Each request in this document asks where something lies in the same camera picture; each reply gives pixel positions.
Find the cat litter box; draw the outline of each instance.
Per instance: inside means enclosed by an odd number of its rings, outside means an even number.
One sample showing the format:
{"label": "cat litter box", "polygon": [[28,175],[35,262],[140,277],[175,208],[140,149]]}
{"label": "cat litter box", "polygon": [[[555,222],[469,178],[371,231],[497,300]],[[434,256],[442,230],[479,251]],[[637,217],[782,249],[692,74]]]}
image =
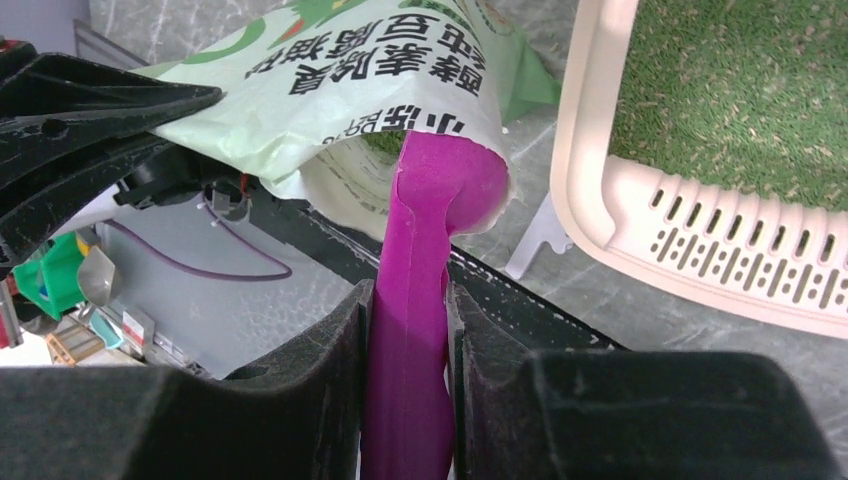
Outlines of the cat litter box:
{"label": "cat litter box", "polygon": [[599,262],[670,293],[848,338],[848,212],[723,190],[609,154],[638,4],[584,0],[577,11],[551,168],[566,232]]}

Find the artificial grass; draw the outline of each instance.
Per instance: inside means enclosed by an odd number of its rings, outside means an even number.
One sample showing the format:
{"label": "artificial grass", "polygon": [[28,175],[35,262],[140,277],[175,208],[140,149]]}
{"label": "artificial grass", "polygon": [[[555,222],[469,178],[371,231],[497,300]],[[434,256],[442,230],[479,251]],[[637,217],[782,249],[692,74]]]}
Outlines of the artificial grass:
{"label": "artificial grass", "polygon": [[610,153],[848,210],[848,0],[642,0]]}
{"label": "artificial grass", "polygon": [[366,133],[362,136],[362,139],[365,140],[365,143],[369,147],[399,158],[400,150],[403,148],[403,142],[406,140],[406,131],[392,130],[388,132]]}

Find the purple cable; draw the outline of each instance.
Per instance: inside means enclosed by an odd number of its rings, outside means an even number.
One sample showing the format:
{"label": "purple cable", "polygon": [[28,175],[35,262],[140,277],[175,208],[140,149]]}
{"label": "purple cable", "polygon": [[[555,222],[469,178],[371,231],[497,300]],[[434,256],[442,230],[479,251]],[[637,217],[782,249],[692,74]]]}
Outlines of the purple cable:
{"label": "purple cable", "polygon": [[[210,215],[212,215],[213,218],[218,220],[218,217],[215,215],[214,212],[212,212],[209,209],[208,205],[206,206],[206,210],[209,212]],[[180,270],[181,272],[188,273],[189,275],[194,275],[196,277],[208,278],[208,279],[211,279],[211,280],[222,280],[222,281],[225,281],[225,282],[258,283],[258,282],[273,282],[273,281],[276,281],[276,280],[284,280],[284,279],[292,276],[292,270],[291,270],[291,268],[289,268],[288,265],[277,260],[276,258],[272,257],[271,255],[268,255],[267,253],[259,250],[258,248],[254,247],[250,242],[248,242],[247,240],[242,238],[239,234],[234,232],[230,227],[225,225],[223,222],[219,223],[218,225],[223,227],[224,230],[227,233],[232,235],[233,238],[235,238],[240,243],[245,245],[251,251],[261,255],[266,260],[274,263],[275,265],[280,266],[281,268],[283,268],[285,270],[285,272],[284,273],[275,273],[273,275],[236,275],[236,274],[231,274],[231,273],[218,273],[218,272],[210,272],[210,271],[207,271],[207,270],[201,270],[199,268],[194,268],[190,265],[186,265],[182,262],[174,260],[173,258],[169,257],[168,255],[165,255],[161,251],[157,250],[156,247],[147,243],[147,241],[144,240],[143,238],[141,238],[137,233],[133,232],[132,230],[130,230],[126,226],[124,226],[124,225],[122,225],[122,224],[120,224],[120,223],[118,223],[114,220],[106,220],[104,223],[106,225],[109,225],[110,227],[114,228],[115,230],[123,233],[124,235],[126,235],[127,237],[129,237],[130,239],[132,239],[133,241],[138,243],[139,245],[141,245],[150,254],[152,254],[153,256],[158,258],[159,260],[162,260],[163,262],[165,262],[169,266],[176,268],[177,270]]]}

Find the purple wire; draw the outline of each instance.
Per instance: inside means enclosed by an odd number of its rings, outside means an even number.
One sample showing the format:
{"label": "purple wire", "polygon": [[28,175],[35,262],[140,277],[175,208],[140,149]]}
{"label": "purple wire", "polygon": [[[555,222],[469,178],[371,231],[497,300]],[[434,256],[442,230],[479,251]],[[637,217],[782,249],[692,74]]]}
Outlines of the purple wire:
{"label": "purple wire", "polygon": [[[208,205],[206,206],[206,210],[209,212],[210,215],[212,215],[213,218],[218,220],[218,217],[215,215],[214,212],[212,212],[212,210],[209,209]],[[199,268],[194,268],[190,265],[186,265],[186,264],[184,264],[180,261],[174,260],[173,258],[169,257],[168,255],[162,253],[160,250],[157,250],[156,247],[154,247],[153,245],[147,243],[147,241],[144,240],[143,238],[141,238],[137,233],[133,232],[132,230],[130,230],[126,226],[124,226],[124,225],[122,225],[122,224],[120,224],[120,223],[118,223],[114,220],[106,220],[104,223],[106,225],[109,225],[110,227],[114,228],[115,230],[123,233],[124,235],[126,235],[127,237],[129,237],[130,239],[132,239],[133,241],[138,243],[139,245],[141,245],[145,250],[147,250],[148,253],[152,254],[153,256],[158,258],[159,260],[162,260],[163,262],[168,264],[170,267],[176,268],[177,270],[188,273],[189,275],[194,275],[196,277],[208,278],[208,279],[211,279],[211,280],[222,280],[222,281],[225,281],[225,282],[257,283],[257,282],[273,282],[273,281],[276,281],[276,280],[283,280],[283,279],[286,279],[286,278],[289,278],[289,277],[292,276],[292,270],[291,270],[291,268],[289,268],[288,265],[281,262],[280,260],[277,260],[276,258],[272,257],[271,255],[268,255],[267,253],[259,250],[258,248],[254,247],[250,242],[248,242],[247,240],[242,238],[239,234],[234,232],[230,227],[225,225],[223,222],[219,223],[218,225],[223,227],[224,230],[227,233],[229,233],[230,235],[233,236],[233,238],[235,238],[240,243],[242,243],[243,245],[248,247],[251,251],[257,253],[258,255],[261,255],[266,260],[274,263],[275,265],[280,266],[281,268],[283,268],[285,270],[285,272],[284,273],[275,273],[275,274],[272,274],[272,275],[236,275],[236,274],[231,274],[231,273],[218,273],[218,272],[210,272],[210,271],[207,271],[207,270],[201,270]]]}

